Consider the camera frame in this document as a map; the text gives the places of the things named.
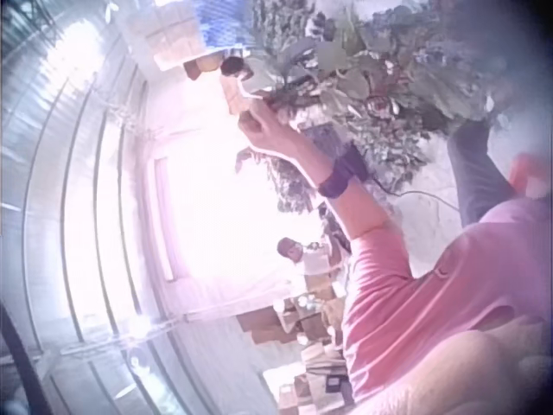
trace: hand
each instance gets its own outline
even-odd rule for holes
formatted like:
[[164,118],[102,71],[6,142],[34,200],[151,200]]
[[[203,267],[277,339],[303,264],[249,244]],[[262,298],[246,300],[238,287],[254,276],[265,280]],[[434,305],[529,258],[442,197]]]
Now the hand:
[[251,103],[249,111],[242,112],[238,127],[255,151],[292,160],[298,140],[305,137],[282,124],[278,116],[261,99]]

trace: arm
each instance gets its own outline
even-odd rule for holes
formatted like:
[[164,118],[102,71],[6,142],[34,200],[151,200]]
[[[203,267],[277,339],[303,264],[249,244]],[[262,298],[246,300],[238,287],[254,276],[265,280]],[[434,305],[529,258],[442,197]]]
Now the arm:
[[[332,160],[301,133],[281,125],[265,103],[254,101],[251,113],[243,114],[240,123],[254,147],[291,161],[315,188],[332,174]],[[350,240],[384,226],[389,220],[357,180],[351,180],[347,190],[330,204]]]
[[[293,134],[293,163],[318,188],[332,174],[333,162],[302,134],[295,131],[289,134]],[[388,214],[356,179],[350,181],[340,197],[330,201],[330,206],[350,240],[384,226],[389,220]]]
[[[313,186],[330,177],[332,161],[302,134],[281,125],[263,102],[253,102],[251,113],[240,116],[240,128],[256,150],[291,161]],[[372,351],[371,335],[410,298],[416,286],[411,284],[401,234],[386,226],[388,215],[361,183],[351,180],[331,207],[352,241],[353,271],[342,328],[344,356],[357,398],[371,388],[368,379],[372,378],[365,376],[365,369],[378,358]]]

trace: red object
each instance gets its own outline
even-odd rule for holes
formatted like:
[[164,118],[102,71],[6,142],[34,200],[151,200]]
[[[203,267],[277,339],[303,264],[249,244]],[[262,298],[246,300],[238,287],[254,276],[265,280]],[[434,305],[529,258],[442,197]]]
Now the red object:
[[528,153],[520,153],[512,162],[509,183],[520,195],[526,194],[531,177],[547,181],[548,169],[543,160]]

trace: leaves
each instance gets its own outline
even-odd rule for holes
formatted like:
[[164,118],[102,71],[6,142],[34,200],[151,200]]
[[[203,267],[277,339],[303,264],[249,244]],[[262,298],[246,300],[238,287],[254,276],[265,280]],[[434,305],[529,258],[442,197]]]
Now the leaves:
[[320,41],[317,43],[315,56],[323,76],[328,76],[336,70],[349,68],[346,51],[336,41]]
[[281,72],[288,73],[305,53],[313,48],[315,48],[315,39],[312,37],[303,37],[286,47],[277,57]]
[[356,67],[347,71],[344,77],[338,80],[336,87],[351,99],[367,99],[371,92],[365,76]]

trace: cable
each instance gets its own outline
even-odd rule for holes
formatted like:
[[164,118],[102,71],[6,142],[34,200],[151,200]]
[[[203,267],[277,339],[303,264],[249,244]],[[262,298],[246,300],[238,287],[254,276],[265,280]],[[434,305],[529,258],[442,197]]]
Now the cable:
[[425,196],[428,196],[428,197],[431,197],[433,199],[436,199],[437,201],[440,201],[441,203],[443,203],[444,205],[446,205],[447,207],[449,208],[452,208],[455,212],[459,212],[459,208],[455,207],[454,205],[452,205],[451,203],[447,202],[447,201],[444,201],[441,197],[439,196],[436,196],[436,195],[432,195],[431,193],[428,193],[428,192],[425,192],[423,190],[408,190],[406,192],[403,192],[403,193],[394,193],[390,190],[388,190],[387,188],[385,188],[381,182],[379,182],[375,177],[372,177],[372,180],[377,184],[377,186],[379,186],[382,191],[384,191],[386,194],[388,195],[391,195],[391,196],[396,196],[396,197],[403,197],[405,195],[425,195]]

